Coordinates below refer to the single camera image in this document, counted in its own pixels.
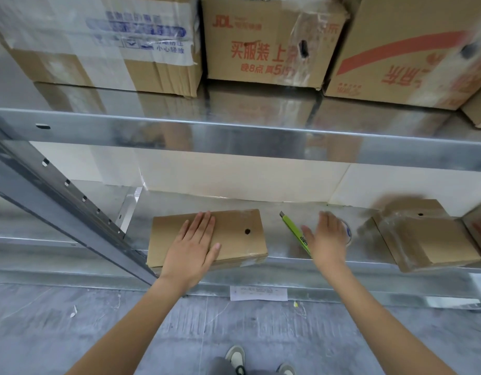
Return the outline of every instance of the left hand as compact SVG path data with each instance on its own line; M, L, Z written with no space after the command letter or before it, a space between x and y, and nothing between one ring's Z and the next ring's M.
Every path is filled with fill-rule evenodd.
M208 252L214 223L211 212L198 213L190 227L189 221L185 221L167 251L160 279L169 280L182 293L199 283L221 248L221 244L216 243Z

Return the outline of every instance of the gray pants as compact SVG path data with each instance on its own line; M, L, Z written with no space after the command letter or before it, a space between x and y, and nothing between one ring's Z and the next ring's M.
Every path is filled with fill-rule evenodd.
M207 375L237 375L232 364L225 358L216 357L211 361ZM275 371L249 371L249 375L279 375Z

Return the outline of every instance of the jdl logo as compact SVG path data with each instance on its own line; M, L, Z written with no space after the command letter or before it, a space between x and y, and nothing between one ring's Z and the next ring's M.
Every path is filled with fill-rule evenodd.
M230 24L230 16L228 15L217 14L216 22L212 25L214 27L228 27L230 29L233 28L233 26Z

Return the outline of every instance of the forearm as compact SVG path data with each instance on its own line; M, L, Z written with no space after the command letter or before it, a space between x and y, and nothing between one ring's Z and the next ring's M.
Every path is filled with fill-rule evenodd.
M365 289L348 267L326 277L387 375L454 375Z
M182 294L166 279L158 279L131 311L105 334L68 375L130 375L150 341Z

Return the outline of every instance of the sneaker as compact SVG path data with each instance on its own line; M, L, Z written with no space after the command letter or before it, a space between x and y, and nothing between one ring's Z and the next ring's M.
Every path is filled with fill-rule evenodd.
M296 375L296 372L294 371L294 367L287 363L282 363L278 367L277 373L282 373L284 375Z
M228 353L226 353L225 359L228 360L237 375L246 375L245 372L245 353L244 349L238 345L232 346Z

